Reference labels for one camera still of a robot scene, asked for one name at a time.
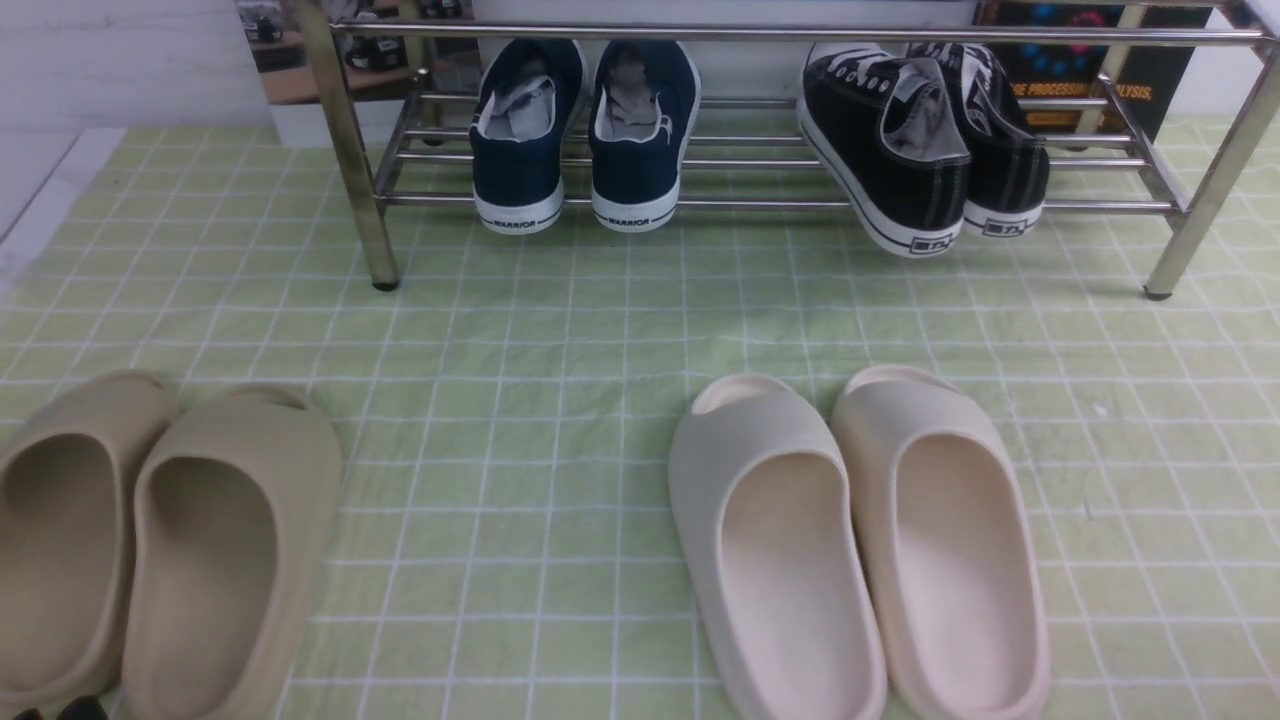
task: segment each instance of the metal shoe rack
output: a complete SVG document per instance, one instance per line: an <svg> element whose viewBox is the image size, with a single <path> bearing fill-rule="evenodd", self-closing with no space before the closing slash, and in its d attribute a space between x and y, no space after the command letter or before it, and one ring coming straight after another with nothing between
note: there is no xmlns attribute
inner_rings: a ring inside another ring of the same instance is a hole
<svg viewBox="0 0 1280 720"><path fill-rule="evenodd" d="M371 169L365 140L356 120L356 110L343 74L343 63L337 38L340 35L406 36L419 38L444 37L566 37L576 40L612 38L671 38L685 41L794 41L794 42L1038 42L1046 45L1105 45L1108 46L1102 69L1093 83L1089 97L1024 100L1027 110L1079 110L1080 122L1074 133L1046 135L1050 146L1056 147L1108 147L1124 151L1112 158L1053 158L1053 168L1075 170L1137 172L1151 193L1151 200L1071 200L1050 199L1046 210L1052 213L1160 215L1169 223L1171 236L1151 277L1144 284L1151 300L1165 300L1172 295L1201 241L1222 208L1253 154L1272 117L1280 108L1280 53L1276 53L1276 26L1258 8L1260 0L1160 0L1160 6L1219 8L1231 22L1231 29L1179 29L1140 27L1147 5L1142 0L1115 0L1125 4L1120 23L1115 28L1096 27L786 27L753 26L730 27L722 24L576 24L576 23L486 23L470 20L421 19L415 0L401 1L401 17L389 20L330 20L324 0L302 0L298 20L306 36L307 54L315 72L320 102L324 106L329 133L338 155L342 178L355 211L356 229L364 245L365 258L372 275L374 287L392 291L399 286L399 270L387 237L383 215L392 205L468 205L470 193L398 192L396 182L404 163L470 163L463 152L442 152L433 149L415 150L413 141L431 145L465 143L467 129L442 127L439 118L444 105L475 105L476 97L463 94L439 92L433 88L429 63L424 61L426 44L408 42L411 61L419 67L415 90L404 102L392 140L380 167ZM1064 4L1080 4L1068 1ZM1240 46L1249 47L1262 60L1262 72L1248 99L1231 123L1217 154L1208 165L1199 187L1188 196L1162 160L1158 150L1142 132L1137 120L1116 88L1115 78L1124 68L1132 46ZM716 109L791 109L794 99L742 99L707 97L704 108ZM1105 110L1114 109L1124 122L1120 133L1100 132ZM575 133L571 142L582 143L585 136ZM703 146L797 146L799 135L737 136L698 135L694 145ZM567 165L586 164L586 159L566 159ZM755 160L755 159L686 159L689 169L796 169L817 168L818 161ZM568 205L589 205L589 197L568 197ZM833 200L765 200L748 197L681 197L680 205L689 209L713 210L841 210L847 202Z"/></svg>

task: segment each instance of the cream slide sandal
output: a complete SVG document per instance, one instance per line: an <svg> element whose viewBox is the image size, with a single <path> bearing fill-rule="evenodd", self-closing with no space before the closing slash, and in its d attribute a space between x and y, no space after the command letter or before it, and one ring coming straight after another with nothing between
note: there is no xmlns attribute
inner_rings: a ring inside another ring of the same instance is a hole
<svg viewBox="0 0 1280 720"><path fill-rule="evenodd" d="M178 401L148 373L86 382L0 450L0 716L115 682L133 483Z"/></svg>
<svg viewBox="0 0 1280 720"><path fill-rule="evenodd" d="M269 711L338 509L342 450L291 389L246 384L183 415L138 478L123 689L138 720Z"/></svg>
<svg viewBox="0 0 1280 720"><path fill-rule="evenodd" d="M881 716L879 634L822 416L768 375L730 375L676 428L671 505L721 682L746 720Z"/></svg>
<svg viewBox="0 0 1280 720"><path fill-rule="evenodd" d="M1048 639L1012 464L973 400L915 368L855 375L832 430L890 676L922 720L1029 720Z"/></svg>

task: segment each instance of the navy blue sneaker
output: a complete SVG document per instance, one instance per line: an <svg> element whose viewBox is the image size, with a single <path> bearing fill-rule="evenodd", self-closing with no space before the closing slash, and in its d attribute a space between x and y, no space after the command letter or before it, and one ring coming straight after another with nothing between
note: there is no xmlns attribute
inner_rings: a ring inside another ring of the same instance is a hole
<svg viewBox="0 0 1280 720"><path fill-rule="evenodd" d="M618 40L604 49L588 131L591 208L604 227L645 232L671 219L701 94L678 42Z"/></svg>
<svg viewBox="0 0 1280 720"><path fill-rule="evenodd" d="M474 195L480 219L529 234L564 204L561 146L586 102L586 58L572 40L513 40L480 79L471 119Z"/></svg>

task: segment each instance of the grid pattern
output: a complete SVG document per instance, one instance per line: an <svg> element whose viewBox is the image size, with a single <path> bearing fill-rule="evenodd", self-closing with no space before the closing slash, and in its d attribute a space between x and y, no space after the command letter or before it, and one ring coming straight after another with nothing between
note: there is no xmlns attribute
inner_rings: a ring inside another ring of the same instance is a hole
<svg viewBox="0 0 1280 720"><path fill-rule="evenodd" d="M1190 182L1225 127L1175 122L1161 145ZM468 187L416 172L404 187ZM832 192L820 173L686 182ZM956 382L1009 445L1051 616L1047 720L1280 717L1280 140L1158 305L1138 292L1157 219L1057 217L922 263L851 214L681 213L625 237L570 211L522 241L463 211L388 224L392 295L329 151L140 129L0 300L0 434L122 366L170 373L187 406L256 378L332 414L347 492L275 719L732 717L668 506L675 421L741 370L827 411L872 363Z"/></svg>

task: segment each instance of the pair of slides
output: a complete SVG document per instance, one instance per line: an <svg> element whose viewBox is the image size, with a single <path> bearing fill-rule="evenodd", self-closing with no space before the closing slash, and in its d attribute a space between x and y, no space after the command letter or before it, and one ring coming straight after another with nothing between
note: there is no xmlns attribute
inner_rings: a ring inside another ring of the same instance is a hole
<svg viewBox="0 0 1280 720"><path fill-rule="evenodd" d="M886 660L923 720L1038 716L1048 642L1021 497L995 425L951 384L869 368L828 429L781 380L721 378L680 421L668 480L746 720L879 717Z"/></svg>
<svg viewBox="0 0 1280 720"><path fill-rule="evenodd" d="M127 370L36 413L0 450L0 714L118 676L138 720L270 710L342 464L328 418L278 386L179 416L163 382Z"/></svg>

